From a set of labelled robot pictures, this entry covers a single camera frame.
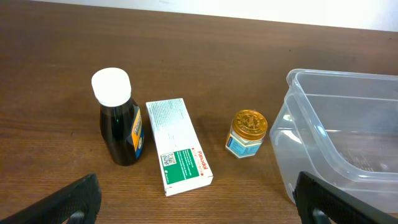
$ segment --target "clear plastic bin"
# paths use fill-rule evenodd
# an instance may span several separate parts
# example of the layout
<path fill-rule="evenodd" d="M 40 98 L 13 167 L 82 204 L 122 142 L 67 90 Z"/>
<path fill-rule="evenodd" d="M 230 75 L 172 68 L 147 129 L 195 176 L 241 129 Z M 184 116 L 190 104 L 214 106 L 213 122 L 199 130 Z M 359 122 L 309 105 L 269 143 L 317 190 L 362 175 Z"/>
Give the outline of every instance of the clear plastic bin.
<path fill-rule="evenodd" d="M 270 135 L 286 191 L 314 174 L 398 212 L 398 77 L 292 70 Z"/>

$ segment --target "black bottle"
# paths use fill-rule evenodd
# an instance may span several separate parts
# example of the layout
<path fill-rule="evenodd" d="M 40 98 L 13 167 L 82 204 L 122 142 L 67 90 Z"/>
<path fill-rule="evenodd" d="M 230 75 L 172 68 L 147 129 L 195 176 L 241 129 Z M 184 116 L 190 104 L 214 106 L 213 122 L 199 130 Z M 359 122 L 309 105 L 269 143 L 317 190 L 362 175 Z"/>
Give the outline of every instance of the black bottle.
<path fill-rule="evenodd" d="M 100 128 L 115 163 L 128 166 L 141 155 L 144 142 L 141 113 L 131 98 L 129 76 L 120 68 L 104 68 L 91 79 L 100 108 Z"/>

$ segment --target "white cap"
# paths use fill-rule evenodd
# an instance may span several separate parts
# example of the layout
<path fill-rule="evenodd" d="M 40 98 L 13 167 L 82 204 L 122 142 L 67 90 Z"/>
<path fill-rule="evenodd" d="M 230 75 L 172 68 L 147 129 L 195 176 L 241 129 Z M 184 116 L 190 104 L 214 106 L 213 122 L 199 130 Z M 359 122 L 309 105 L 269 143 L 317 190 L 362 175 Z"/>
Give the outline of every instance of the white cap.
<path fill-rule="evenodd" d="M 91 78 L 94 94 L 104 106 L 120 106 L 131 97 L 129 75 L 120 68 L 104 68 Z"/>

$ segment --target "gold lid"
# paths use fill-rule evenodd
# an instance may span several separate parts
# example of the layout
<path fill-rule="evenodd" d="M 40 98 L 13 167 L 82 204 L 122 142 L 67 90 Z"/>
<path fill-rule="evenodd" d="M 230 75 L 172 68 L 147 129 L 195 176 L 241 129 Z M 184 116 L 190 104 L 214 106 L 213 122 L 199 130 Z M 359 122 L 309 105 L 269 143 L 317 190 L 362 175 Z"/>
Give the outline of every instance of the gold lid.
<path fill-rule="evenodd" d="M 247 140 L 260 140 L 266 135 L 267 120 L 254 110 L 239 111 L 232 122 L 235 133 Z"/>

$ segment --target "white background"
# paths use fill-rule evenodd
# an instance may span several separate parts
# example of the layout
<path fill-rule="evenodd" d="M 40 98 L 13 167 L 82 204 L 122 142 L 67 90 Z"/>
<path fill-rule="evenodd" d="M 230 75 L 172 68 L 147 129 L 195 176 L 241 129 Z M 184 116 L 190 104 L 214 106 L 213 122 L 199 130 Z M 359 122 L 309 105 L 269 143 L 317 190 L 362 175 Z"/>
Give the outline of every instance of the white background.
<path fill-rule="evenodd" d="M 43 0 L 398 32 L 398 0 Z"/>

